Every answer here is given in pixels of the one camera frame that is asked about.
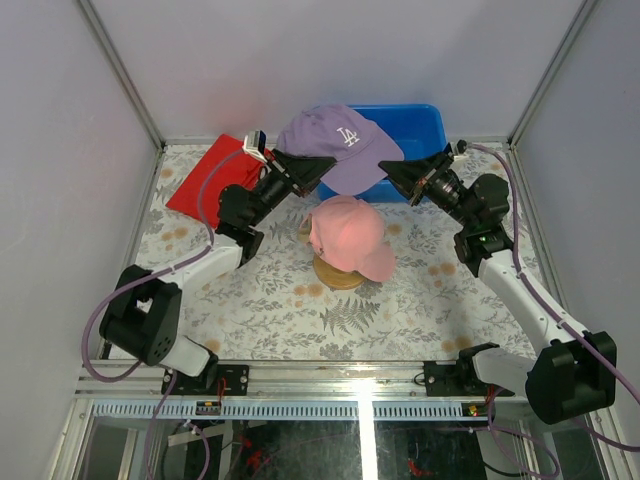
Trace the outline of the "blue plastic bin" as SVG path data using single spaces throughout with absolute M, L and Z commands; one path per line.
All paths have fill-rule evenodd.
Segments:
M 349 105 L 372 120 L 400 147 L 405 161 L 430 157 L 445 149 L 447 139 L 439 110 L 429 104 Z M 324 183 L 316 188 L 320 200 L 336 194 Z M 356 198 L 369 203 L 406 203 L 388 179 L 383 179 Z

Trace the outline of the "purple LA baseball cap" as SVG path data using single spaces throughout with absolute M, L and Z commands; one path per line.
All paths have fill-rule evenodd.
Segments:
M 399 145 L 374 121 L 346 105 L 306 110 L 281 131 L 276 149 L 299 157 L 332 157 L 321 181 L 339 195 L 359 195 L 383 180 L 382 161 L 403 161 Z

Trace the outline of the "pink baseball cap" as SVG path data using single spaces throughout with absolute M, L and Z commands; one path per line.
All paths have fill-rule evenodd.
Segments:
M 313 208 L 307 220 L 308 242 L 328 265 L 378 283 L 392 277 L 396 257 L 386 243 L 385 222 L 369 203 L 352 196 L 334 196 Z

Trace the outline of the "wooden hat stand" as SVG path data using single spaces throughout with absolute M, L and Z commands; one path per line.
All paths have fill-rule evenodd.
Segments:
M 366 281 L 366 278 L 360 273 L 336 269 L 317 254 L 313 258 L 313 269 L 318 280 L 334 290 L 353 290 Z

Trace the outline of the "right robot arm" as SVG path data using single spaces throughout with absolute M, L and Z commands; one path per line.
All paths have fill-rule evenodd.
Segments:
M 503 223 L 506 215 L 519 219 L 512 175 L 482 174 L 466 185 L 453 171 L 453 160 L 445 149 L 380 167 L 410 205 L 427 198 L 460 224 L 454 237 L 459 262 L 506 306 L 536 354 L 529 359 L 493 343 L 467 348 L 456 362 L 458 387 L 472 395 L 489 385 L 502 387 L 526 398 L 548 425 L 611 406 L 616 344 L 605 332 L 589 332 L 527 274 L 519 232 L 506 231 Z

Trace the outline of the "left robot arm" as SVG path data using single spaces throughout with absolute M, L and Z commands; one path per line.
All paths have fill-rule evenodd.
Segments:
M 186 385 L 201 395 L 218 385 L 218 359 L 180 334 L 185 296 L 248 263 L 264 238 L 257 225 L 290 194 L 310 194 L 336 164 L 332 157 L 298 157 L 278 150 L 252 154 L 264 162 L 266 174 L 251 189 L 230 184 L 221 190 L 218 224 L 206 227 L 206 246 L 156 271 L 127 267 L 92 316 L 104 340 L 140 364 L 183 375 Z

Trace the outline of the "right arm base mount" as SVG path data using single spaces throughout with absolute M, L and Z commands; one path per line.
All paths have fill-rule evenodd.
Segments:
M 480 352 L 498 347 L 498 344 L 488 342 L 461 350 L 455 361 L 424 361 L 422 371 L 413 377 L 412 382 L 424 387 L 429 397 L 487 398 L 495 390 L 495 385 L 479 379 L 473 358 Z

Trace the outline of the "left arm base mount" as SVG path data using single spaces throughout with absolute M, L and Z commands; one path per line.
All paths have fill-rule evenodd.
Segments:
M 171 395 L 180 396 L 245 396 L 249 385 L 250 366 L 245 364 L 220 363 L 216 354 L 210 353 L 204 370 L 192 377 L 177 374 Z

